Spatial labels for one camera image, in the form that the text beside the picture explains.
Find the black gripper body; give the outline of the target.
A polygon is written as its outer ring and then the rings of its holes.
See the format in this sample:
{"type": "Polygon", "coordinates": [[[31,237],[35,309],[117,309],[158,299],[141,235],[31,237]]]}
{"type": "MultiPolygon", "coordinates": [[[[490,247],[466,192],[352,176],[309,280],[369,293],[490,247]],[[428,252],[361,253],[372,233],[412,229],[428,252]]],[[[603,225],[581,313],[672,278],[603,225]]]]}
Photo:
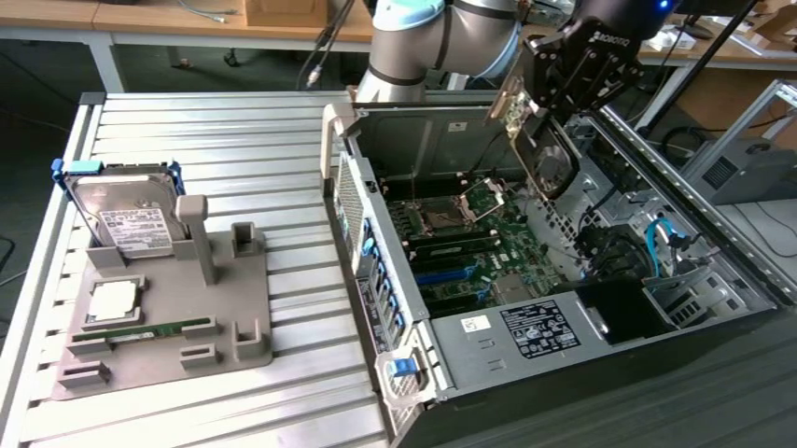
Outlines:
{"type": "Polygon", "coordinates": [[[635,59],[643,42],[656,36],[676,7],[676,1],[576,1],[561,29],[565,55],[594,49],[623,60],[635,59]]]}

